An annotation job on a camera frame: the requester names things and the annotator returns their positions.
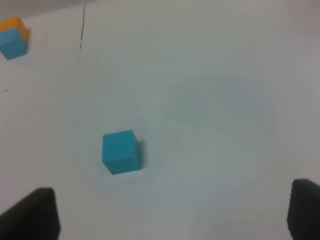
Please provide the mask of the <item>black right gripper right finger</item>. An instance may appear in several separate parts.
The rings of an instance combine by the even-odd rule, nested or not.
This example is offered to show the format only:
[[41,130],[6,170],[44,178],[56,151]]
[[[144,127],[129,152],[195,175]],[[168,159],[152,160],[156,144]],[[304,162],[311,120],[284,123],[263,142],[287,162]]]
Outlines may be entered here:
[[287,226],[294,240],[320,238],[320,186],[309,179],[291,185]]

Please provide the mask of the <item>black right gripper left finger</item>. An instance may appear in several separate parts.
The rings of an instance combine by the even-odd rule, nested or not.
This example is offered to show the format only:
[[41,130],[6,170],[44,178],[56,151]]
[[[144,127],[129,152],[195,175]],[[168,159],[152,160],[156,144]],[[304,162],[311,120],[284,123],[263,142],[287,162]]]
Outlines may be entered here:
[[0,215],[2,240],[57,240],[61,232],[55,191],[40,187]]

